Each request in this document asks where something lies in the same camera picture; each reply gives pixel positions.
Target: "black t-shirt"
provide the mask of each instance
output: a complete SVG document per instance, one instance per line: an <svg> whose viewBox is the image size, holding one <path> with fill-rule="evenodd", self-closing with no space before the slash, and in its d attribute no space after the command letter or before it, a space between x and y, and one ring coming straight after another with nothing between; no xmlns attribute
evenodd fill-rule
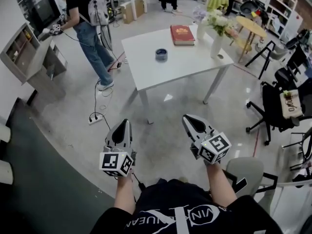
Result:
<svg viewBox="0 0 312 234"><path fill-rule="evenodd" d="M196 185L171 180L145 189L133 215L108 209L91 234L253 234L268 229L266 233L282 233L252 197L240 197L224 208Z"/></svg>
<svg viewBox="0 0 312 234"><path fill-rule="evenodd" d="M69 10L77 8L79 13L82 14L88 21L90 21L88 13L89 0L66 0L66 13L69 16ZM84 19L80 17L79 23L84 22Z"/></svg>

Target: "yellow table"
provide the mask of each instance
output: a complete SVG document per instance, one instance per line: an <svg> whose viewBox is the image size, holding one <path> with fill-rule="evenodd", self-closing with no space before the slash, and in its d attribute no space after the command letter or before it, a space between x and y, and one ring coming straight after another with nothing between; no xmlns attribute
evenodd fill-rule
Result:
<svg viewBox="0 0 312 234"><path fill-rule="evenodd" d="M242 25L238 33L240 33L243 28L246 28L250 31L249 36L246 41L242 41L240 38L237 38L237 40L235 40L235 42L237 42L237 45L243 49L243 52L238 60L238 62L240 62L240 60L244 56L244 52L251 51L252 49L251 44L254 40L255 35L260 36L262 38L266 38L267 33L257 23L255 23L254 21L251 21L248 18L237 16L236 20L240 25Z"/></svg>
<svg viewBox="0 0 312 234"><path fill-rule="evenodd" d="M228 6L229 6L229 0L209 0L209 3L207 5L207 11L213 11L220 7L227 9Z"/></svg>

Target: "book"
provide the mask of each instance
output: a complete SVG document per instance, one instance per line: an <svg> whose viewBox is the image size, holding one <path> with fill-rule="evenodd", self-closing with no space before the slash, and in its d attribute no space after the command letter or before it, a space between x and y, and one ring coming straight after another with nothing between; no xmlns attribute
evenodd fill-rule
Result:
<svg viewBox="0 0 312 234"><path fill-rule="evenodd" d="M171 25L170 31L175 45L194 45L195 39L189 26Z"/></svg>

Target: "extension cord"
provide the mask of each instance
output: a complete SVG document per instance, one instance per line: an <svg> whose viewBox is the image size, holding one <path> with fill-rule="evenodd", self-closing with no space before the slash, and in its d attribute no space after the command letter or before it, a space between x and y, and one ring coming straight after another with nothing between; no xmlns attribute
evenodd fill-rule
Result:
<svg viewBox="0 0 312 234"><path fill-rule="evenodd" d="M103 117L102 115L98 115L98 116L97 116L97 119L96 119L96 117L94 116L94 117L90 118L91 121L88 120L89 125L92 125L92 124L94 124L94 123L97 123L97 122L103 120L103 118L104 118L104 117Z"/></svg>

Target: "white backpack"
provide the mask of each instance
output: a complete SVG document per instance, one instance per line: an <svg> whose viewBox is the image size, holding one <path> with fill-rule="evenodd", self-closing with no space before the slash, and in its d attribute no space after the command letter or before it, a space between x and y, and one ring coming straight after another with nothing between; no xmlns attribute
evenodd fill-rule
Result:
<svg viewBox="0 0 312 234"><path fill-rule="evenodd" d="M90 21L88 21L82 14L79 15L92 26L105 26L108 24L108 12L105 0L90 0L88 14Z"/></svg>

